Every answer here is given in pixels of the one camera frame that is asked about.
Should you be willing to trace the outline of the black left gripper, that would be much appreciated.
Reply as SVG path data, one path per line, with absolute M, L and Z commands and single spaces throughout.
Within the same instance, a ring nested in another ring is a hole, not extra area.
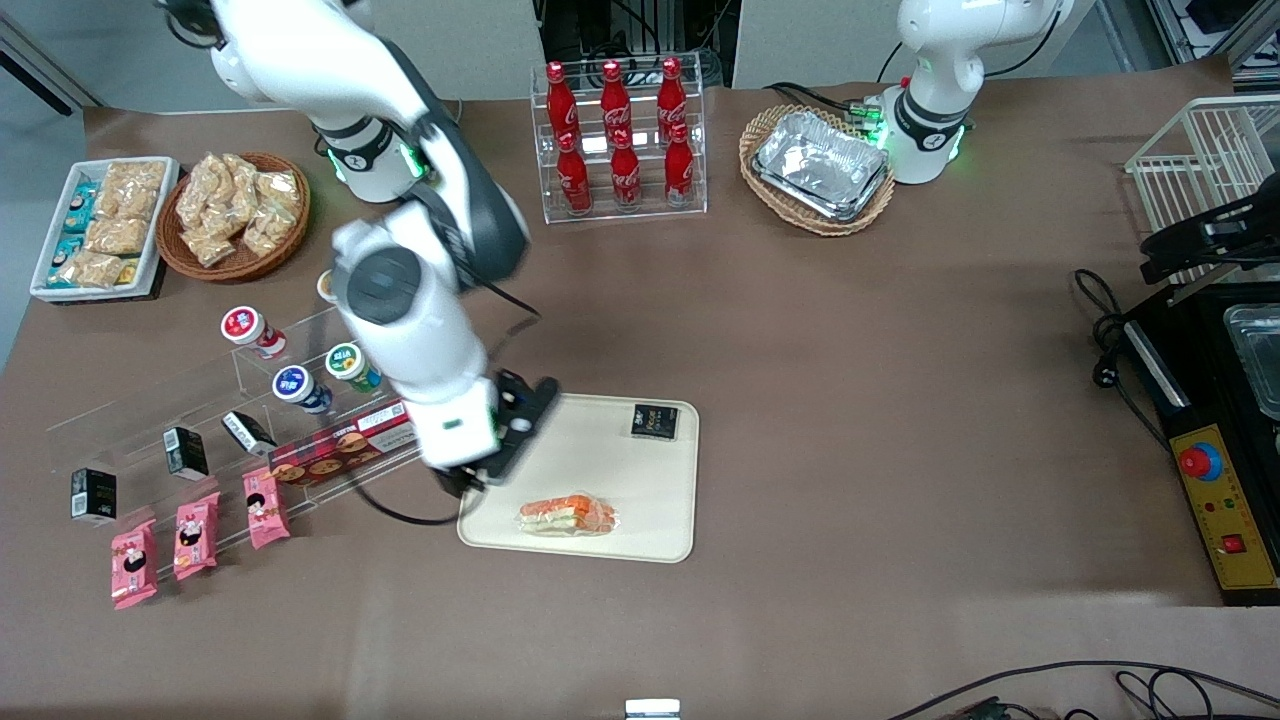
M 1257 193 L 1249 202 L 1224 206 L 1206 222 L 1180 222 L 1140 243 L 1140 274 L 1157 284 L 1180 272 L 1215 266 L 1228 259 L 1277 260 L 1277 196 Z

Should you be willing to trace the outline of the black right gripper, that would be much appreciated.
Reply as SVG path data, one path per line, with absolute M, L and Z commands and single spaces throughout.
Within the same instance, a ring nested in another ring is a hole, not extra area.
M 529 384 L 521 375 L 500 370 L 495 382 L 498 450 L 479 460 L 436 473 L 439 486 L 454 498 L 463 498 L 468 491 L 483 492 L 489 486 L 506 483 L 515 474 L 525 451 L 532 446 L 544 418 L 559 401 L 561 383 L 553 377 L 543 377 Z

